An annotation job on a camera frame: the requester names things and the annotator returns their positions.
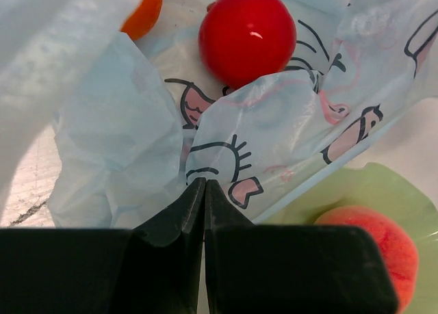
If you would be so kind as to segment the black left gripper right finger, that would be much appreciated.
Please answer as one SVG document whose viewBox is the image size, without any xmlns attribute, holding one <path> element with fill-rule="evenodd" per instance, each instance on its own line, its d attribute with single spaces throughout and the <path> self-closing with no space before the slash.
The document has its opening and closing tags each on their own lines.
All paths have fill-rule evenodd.
<svg viewBox="0 0 438 314">
<path fill-rule="evenodd" d="M 205 190 L 211 313 L 395 313 L 378 247 L 355 226 L 256 225 L 216 181 Z"/>
</svg>

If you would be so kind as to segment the orange fake fruit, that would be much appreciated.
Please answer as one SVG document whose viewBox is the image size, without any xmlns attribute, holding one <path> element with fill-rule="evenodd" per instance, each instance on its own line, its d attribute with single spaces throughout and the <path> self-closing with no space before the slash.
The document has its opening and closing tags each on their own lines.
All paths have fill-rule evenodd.
<svg viewBox="0 0 438 314">
<path fill-rule="evenodd" d="M 358 226 L 372 236 L 396 290 L 398 312 L 403 313 L 413 298 L 420 264 L 417 247 L 404 229 L 387 216 L 358 205 L 331 209 L 315 223 Z"/>
</svg>

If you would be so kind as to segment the blue printed plastic bag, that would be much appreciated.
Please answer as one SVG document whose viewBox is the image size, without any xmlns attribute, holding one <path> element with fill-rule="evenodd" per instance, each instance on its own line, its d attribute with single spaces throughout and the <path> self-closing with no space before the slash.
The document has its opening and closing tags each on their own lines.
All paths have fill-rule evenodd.
<svg viewBox="0 0 438 314">
<path fill-rule="evenodd" d="M 1 197 L 53 125 L 56 226 L 133 228 L 198 177 L 263 222 L 424 98 L 437 0 L 281 0 L 287 69 L 237 91 L 198 54 L 214 1 L 167 0 L 133 42 L 120 28 L 140 0 L 1 0 Z"/>
</svg>

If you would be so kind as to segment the red fake apple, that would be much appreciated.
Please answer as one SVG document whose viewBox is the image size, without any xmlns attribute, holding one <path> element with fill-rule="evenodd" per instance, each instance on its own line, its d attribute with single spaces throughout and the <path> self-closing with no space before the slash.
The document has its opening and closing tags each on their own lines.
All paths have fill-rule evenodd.
<svg viewBox="0 0 438 314">
<path fill-rule="evenodd" d="M 234 90 L 283 71 L 296 43 L 294 19 L 281 0 L 215 0 L 198 33 L 202 63 Z"/>
</svg>

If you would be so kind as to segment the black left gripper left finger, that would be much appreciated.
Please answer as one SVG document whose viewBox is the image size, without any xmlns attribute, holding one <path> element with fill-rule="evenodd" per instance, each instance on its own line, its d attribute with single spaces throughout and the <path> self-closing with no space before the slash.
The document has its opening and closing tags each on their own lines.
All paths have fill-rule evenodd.
<svg viewBox="0 0 438 314">
<path fill-rule="evenodd" d="M 195 313 L 205 180 L 134 229 L 4 228 L 2 313 Z"/>
</svg>

